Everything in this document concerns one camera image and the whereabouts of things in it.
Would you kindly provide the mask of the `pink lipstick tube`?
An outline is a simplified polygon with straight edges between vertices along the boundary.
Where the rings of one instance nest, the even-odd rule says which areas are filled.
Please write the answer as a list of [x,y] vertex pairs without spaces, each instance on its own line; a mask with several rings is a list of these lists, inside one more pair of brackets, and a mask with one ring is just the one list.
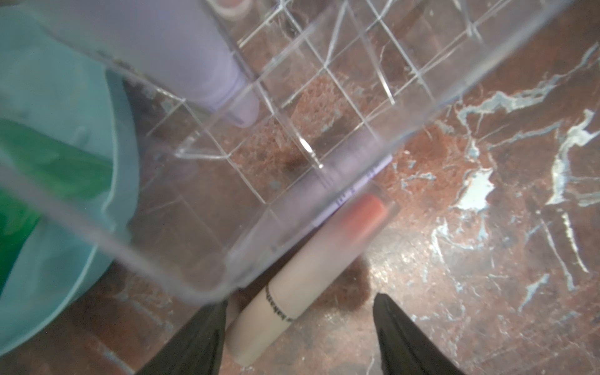
[[365,252],[389,214],[374,193],[337,211],[228,327],[225,345],[234,362],[253,364]]

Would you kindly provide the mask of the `rose gold lipstick tube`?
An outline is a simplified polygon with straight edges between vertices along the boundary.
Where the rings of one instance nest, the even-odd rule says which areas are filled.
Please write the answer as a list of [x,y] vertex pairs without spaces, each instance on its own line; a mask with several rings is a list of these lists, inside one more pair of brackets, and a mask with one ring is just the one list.
[[253,7],[253,0],[207,0],[207,3],[225,20],[240,20]]

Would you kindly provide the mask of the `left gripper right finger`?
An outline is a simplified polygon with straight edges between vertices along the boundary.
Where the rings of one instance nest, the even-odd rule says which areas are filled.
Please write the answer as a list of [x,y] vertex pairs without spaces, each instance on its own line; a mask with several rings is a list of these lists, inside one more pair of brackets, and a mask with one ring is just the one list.
[[373,321],[384,374],[463,375],[389,295],[375,296]]

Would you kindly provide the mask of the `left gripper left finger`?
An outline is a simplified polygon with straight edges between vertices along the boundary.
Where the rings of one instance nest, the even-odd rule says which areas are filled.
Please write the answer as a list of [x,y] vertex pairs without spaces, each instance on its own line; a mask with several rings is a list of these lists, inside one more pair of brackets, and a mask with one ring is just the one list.
[[218,374],[227,307],[226,301],[202,307],[137,374]]

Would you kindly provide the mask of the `lilac lipstick tube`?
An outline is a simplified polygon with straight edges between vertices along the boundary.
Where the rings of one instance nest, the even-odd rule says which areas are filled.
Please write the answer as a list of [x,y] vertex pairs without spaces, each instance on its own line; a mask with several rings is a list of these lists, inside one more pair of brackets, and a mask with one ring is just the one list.
[[175,95],[215,113],[226,108],[240,128],[254,124],[258,97],[238,97],[248,79],[197,1],[116,1],[114,49],[120,59]]
[[277,261],[387,154],[383,137],[370,131],[352,134],[324,158],[322,168],[310,168],[267,205],[259,221],[232,247],[228,259],[244,267]]

